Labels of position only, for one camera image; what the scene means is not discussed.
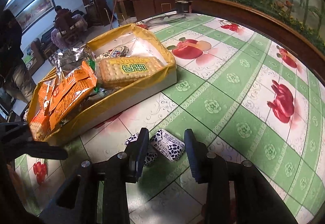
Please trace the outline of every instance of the cracker package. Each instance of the cracker package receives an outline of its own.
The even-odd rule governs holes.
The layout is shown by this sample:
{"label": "cracker package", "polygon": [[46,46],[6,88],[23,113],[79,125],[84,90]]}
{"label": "cracker package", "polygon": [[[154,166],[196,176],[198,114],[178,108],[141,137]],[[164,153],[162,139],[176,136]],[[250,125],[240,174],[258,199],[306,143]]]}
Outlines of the cracker package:
{"label": "cracker package", "polygon": [[31,134],[35,141],[43,140],[50,132],[50,116],[45,115],[44,109],[40,109],[29,124]]}
{"label": "cracker package", "polygon": [[103,88],[125,87],[143,77],[157,73],[162,63],[153,56],[104,58],[96,60],[96,75]]}
{"label": "cracker package", "polygon": [[94,71],[85,61],[71,71],[57,88],[54,89],[49,113],[51,130],[96,86]]}
{"label": "cracker package", "polygon": [[38,91],[38,102],[40,103],[41,109],[43,110],[46,110],[49,106],[55,82],[56,78],[45,81]]}
{"label": "cracker package", "polygon": [[119,58],[119,57],[125,57],[129,52],[129,48],[126,46],[117,46],[113,49],[108,50],[107,52],[104,52],[100,54],[97,59],[104,59],[104,58]]}

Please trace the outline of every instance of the pants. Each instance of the pants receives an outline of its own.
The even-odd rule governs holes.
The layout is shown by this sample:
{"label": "pants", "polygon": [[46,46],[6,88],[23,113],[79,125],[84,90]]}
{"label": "pants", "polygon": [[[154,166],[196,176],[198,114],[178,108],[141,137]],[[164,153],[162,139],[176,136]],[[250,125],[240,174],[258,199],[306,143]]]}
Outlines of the pants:
{"label": "pants", "polygon": [[22,59],[20,59],[12,75],[6,79],[3,88],[10,96],[16,99],[27,104],[31,101],[36,84]]}

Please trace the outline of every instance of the metal screw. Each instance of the metal screw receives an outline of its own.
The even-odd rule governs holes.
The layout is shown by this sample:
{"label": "metal screw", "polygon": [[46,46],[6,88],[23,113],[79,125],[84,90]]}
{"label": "metal screw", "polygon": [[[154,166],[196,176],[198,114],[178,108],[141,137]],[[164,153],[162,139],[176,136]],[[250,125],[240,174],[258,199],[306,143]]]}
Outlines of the metal screw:
{"label": "metal screw", "polygon": [[252,166],[252,163],[249,160],[245,160],[245,161],[243,161],[243,165],[245,167],[251,167]]}
{"label": "metal screw", "polygon": [[208,152],[208,153],[206,154],[206,156],[207,156],[209,159],[213,159],[213,158],[217,157],[217,155],[216,155],[214,152]]}
{"label": "metal screw", "polygon": [[119,152],[117,154],[117,157],[120,159],[125,159],[127,157],[127,154],[123,151],[123,152]]}
{"label": "metal screw", "polygon": [[81,163],[81,166],[82,167],[88,167],[90,165],[90,161],[83,161],[82,163]]}

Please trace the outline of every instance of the green and white tablecloth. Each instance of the green and white tablecloth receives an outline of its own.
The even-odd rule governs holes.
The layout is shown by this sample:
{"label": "green and white tablecloth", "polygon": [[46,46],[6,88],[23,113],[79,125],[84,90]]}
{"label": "green and white tablecloth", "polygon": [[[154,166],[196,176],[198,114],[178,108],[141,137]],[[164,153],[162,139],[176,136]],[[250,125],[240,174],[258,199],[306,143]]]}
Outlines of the green and white tablecloth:
{"label": "green and white tablecloth", "polygon": [[[49,173],[36,182],[23,155],[16,171],[25,183],[26,209],[38,215],[83,160],[108,160],[123,151],[126,138],[147,127],[164,128],[183,140],[192,128],[199,141],[225,160],[252,161],[284,200],[298,223],[306,224],[325,200],[325,88],[299,61],[290,67],[277,44],[243,26],[232,30],[221,18],[200,15],[150,28],[165,47],[185,39],[211,48],[195,59],[176,57],[178,82],[94,128],[65,148],[66,161],[48,161]],[[294,114],[281,122],[267,101],[276,97],[273,81],[290,90]],[[127,184],[131,223],[198,223],[207,185],[191,176],[186,154],[178,162],[159,156],[144,168],[137,184]],[[100,184],[97,221],[101,223]]]}

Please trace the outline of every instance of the wooden cabinet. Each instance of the wooden cabinet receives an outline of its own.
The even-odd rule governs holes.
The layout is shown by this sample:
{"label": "wooden cabinet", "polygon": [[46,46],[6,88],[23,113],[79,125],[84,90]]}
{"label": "wooden cabinet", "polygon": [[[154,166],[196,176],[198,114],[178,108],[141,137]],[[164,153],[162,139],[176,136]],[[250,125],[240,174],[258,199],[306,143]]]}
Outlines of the wooden cabinet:
{"label": "wooden cabinet", "polygon": [[137,20],[143,20],[156,14],[154,0],[132,1]]}
{"label": "wooden cabinet", "polygon": [[176,8],[175,0],[132,0],[135,16],[143,20]]}

